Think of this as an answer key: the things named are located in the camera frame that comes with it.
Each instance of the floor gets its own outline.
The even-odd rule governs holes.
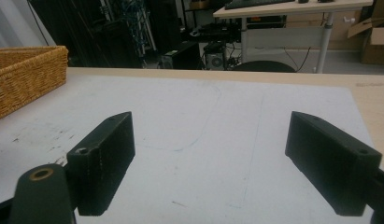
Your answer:
[[[200,44],[200,52],[205,44]],[[292,66],[299,73],[313,73],[319,57],[319,51],[312,49],[249,49],[252,61],[269,60],[282,62]],[[237,59],[240,56],[239,46],[228,45],[227,57]],[[361,53],[355,50],[328,50],[323,68],[326,74],[384,75],[384,65],[364,64],[360,62]],[[147,60],[147,68],[157,69],[156,58]]]

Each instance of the white desk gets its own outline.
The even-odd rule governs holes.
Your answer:
[[[328,49],[334,22],[334,13],[337,11],[351,11],[370,6],[373,0],[335,0],[332,3],[318,3],[310,0],[306,4],[298,4],[297,0],[290,3],[281,3],[260,7],[245,7],[225,10],[224,8],[214,13],[215,18],[242,19],[241,49],[242,62],[248,61],[247,48],[258,47],[320,47],[320,56],[317,62],[316,73],[322,73],[326,51]],[[327,22],[323,27],[285,28],[248,30],[247,17],[276,16],[308,13],[329,13]]]
[[[384,77],[86,68],[68,74],[60,89],[0,120],[0,202],[27,169],[64,163],[102,119],[132,110],[135,160],[109,210],[78,223],[368,223],[370,209],[363,217],[335,215],[284,146],[289,112],[298,109],[371,145],[366,122],[384,153]]]

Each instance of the whiteboard surface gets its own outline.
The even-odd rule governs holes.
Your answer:
[[[24,172],[65,164],[101,121],[132,111],[136,156],[108,211],[78,223],[369,223],[369,207],[336,215],[285,156],[293,110],[373,145],[347,89],[68,76],[0,120],[0,202]]]

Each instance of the black chair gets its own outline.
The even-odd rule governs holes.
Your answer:
[[[254,61],[241,63],[234,67],[232,71],[296,73],[294,68],[290,67],[289,65],[273,61]]]

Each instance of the basket rim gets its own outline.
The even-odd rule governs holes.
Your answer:
[[[50,59],[50,56],[54,53],[58,52],[67,52],[67,49],[65,46],[43,46],[43,47],[17,47],[17,48],[2,48],[0,51],[20,51],[20,50],[47,50],[47,49],[52,49],[50,51],[41,53],[39,55],[36,55],[35,57],[28,58],[22,62],[19,63],[14,63],[11,66],[4,67],[0,69],[0,76],[4,76],[6,73],[9,73],[11,71],[17,70],[20,67],[25,67],[28,64],[31,64],[32,62],[35,61],[40,61],[40,62],[46,62],[47,60]]]

